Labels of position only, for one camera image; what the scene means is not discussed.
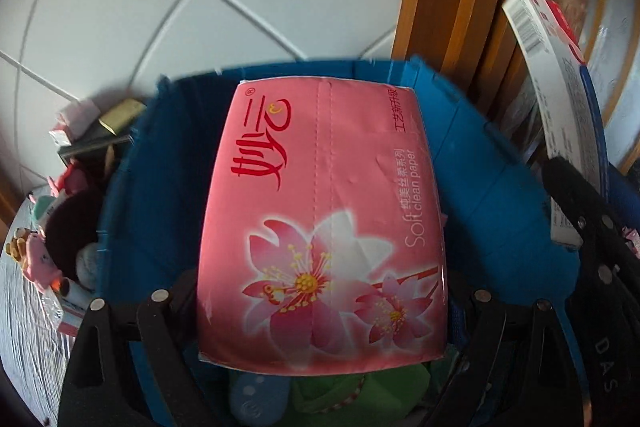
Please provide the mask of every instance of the green cloth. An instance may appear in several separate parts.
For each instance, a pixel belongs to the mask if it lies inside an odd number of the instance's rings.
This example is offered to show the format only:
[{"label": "green cloth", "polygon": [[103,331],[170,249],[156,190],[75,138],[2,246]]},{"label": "green cloth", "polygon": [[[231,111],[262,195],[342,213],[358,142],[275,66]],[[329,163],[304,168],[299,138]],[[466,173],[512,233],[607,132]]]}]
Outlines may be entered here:
[{"label": "green cloth", "polygon": [[456,349],[456,346],[447,344],[443,358],[425,364],[431,375],[431,383],[429,390],[424,395],[421,405],[427,409],[436,407],[440,399],[440,393],[442,393],[444,386],[449,381],[449,377],[456,368],[459,357],[460,353]]},{"label": "green cloth", "polygon": [[287,411],[276,427],[388,427],[420,402],[429,386],[422,364],[385,369],[364,375],[358,397],[338,410],[321,413],[343,402],[357,389],[363,375],[300,377],[291,381]]}]

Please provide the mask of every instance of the tissue pack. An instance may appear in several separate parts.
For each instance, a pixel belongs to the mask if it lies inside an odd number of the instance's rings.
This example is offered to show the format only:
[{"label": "tissue pack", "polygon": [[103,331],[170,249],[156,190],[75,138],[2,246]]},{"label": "tissue pack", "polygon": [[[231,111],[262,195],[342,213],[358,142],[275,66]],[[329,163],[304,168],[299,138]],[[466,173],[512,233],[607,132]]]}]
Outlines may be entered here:
[{"label": "tissue pack", "polygon": [[442,356],[444,243],[411,89],[242,82],[216,156],[197,288],[200,358],[270,375]]}]

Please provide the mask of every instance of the blue basket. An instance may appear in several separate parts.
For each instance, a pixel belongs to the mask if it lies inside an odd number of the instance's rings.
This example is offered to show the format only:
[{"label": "blue basket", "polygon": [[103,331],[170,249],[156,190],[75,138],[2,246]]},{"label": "blue basket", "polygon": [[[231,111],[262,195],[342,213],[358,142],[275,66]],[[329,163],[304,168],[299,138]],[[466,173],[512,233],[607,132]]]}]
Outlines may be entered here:
[{"label": "blue basket", "polygon": [[[332,76],[413,87],[427,131],[446,226],[447,265],[501,300],[555,304],[583,374],[564,300],[578,274],[574,251],[549,239],[548,198],[511,144],[421,60],[266,64],[162,81],[134,130],[103,211],[98,293],[140,301],[196,266],[209,183],[226,112],[241,80]],[[170,425],[146,358],[134,350],[154,418]]]}]

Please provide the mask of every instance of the metal rivet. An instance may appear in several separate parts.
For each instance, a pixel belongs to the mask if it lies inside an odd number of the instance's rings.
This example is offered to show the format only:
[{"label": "metal rivet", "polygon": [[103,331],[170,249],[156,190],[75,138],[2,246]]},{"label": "metal rivet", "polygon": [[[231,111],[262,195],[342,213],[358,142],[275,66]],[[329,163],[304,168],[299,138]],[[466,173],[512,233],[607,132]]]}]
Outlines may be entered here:
[{"label": "metal rivet", "polygon": [[153,302],[164,302],[169,298],[169,292],[167,290],[156,290],[151,294],[151,300]]},{"label": "metal rivet", "polygon": [[92,311],[97,312],[98,310],[101,310],[102,308],[104,308],[105,304],[106,303],[104,302],[104,299],[98,298],[91,301],[89,308],[91,308]]},{"label": "metal rivet", "polygon": [[548,312],[551,309],[551,303],[546,299],[539,299],[536,304],[541,312]]},{"label": "metal rivet", "polygon": [[602,214],[602,222],[609,230],[613,230],[613,220],[607,214]]},{"label": "metal rivet", "polygon": [[491,293],[489,293],[487,290],[476,290],[476,293],[474,293],[474,297],[476,298],[476,301],[489,302],[491,300]]},{"label": "metal rivet", "polygon": [[598,266],[598,277],[600,277],[600,280],[605,284],[611,284],[611,281],[613,280],[613,274],[606,264]]}]

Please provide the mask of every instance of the flower print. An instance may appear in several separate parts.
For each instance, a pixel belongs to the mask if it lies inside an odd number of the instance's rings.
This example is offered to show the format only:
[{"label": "flower print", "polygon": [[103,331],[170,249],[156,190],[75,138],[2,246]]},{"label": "flower print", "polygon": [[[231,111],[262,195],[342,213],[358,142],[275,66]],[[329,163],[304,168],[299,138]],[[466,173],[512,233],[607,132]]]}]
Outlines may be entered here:
[{"label": "flower print", "polygon": [[401,349],[410,349],[414,340],[427,336],[430,328],[418,319],[433,299],[433,287],[426,297],[414,298],[418,276],[409,277],[399,283],[395,277],[387,275],[382,283],[382,292],[363,295],[357,302],[363,305],[355,314],[371,325],[369,343],[383,339],[391,341]]},{"label": "flower print", "polygon": [[361,279],[391,254],[391,244],[356,237],[348,212],[329,216],[310,238],[277,219],[264,225],[277,239],[249,236],[250,257],[263,279],[242,291],[260,299],[247,313],[245,329],[269,320],[271,340],[287,355],[309,346],[340,352],[346,339],[340,312],[354,312],[357,298],[377,291]]}]

